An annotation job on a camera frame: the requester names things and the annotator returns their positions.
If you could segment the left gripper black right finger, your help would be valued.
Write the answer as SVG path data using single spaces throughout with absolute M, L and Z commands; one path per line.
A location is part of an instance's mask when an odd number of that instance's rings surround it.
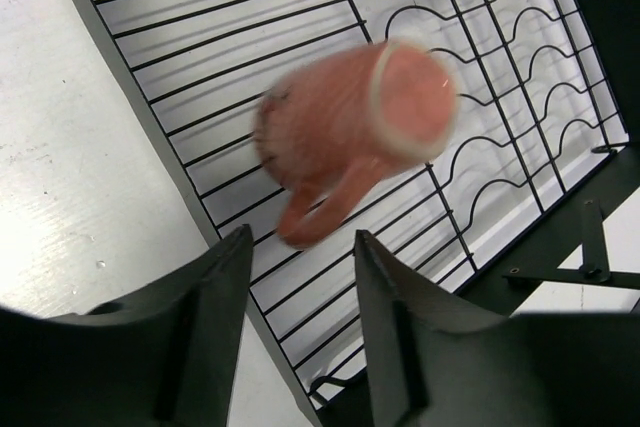
M 505 317 L 399 261 L 370 232 L 354 242 L 378 426 L 635 426 L 639 318 Z

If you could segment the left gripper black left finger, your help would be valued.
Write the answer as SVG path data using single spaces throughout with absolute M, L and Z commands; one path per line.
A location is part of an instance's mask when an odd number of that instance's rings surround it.
M 249 293 L 253 236 L 85 314 L 1 311 L 5 426 L 223 426 Z

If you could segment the pink white mug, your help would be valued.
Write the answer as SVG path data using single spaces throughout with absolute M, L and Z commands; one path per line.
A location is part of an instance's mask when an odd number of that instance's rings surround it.
M 406 40 L 353 46 L 281 77 L 253 125 L 262 167 L 291 194 L 278 237 L 304 250 L 331 235 L 381 181 L 441 155 L 456 116 L 452 75 Z

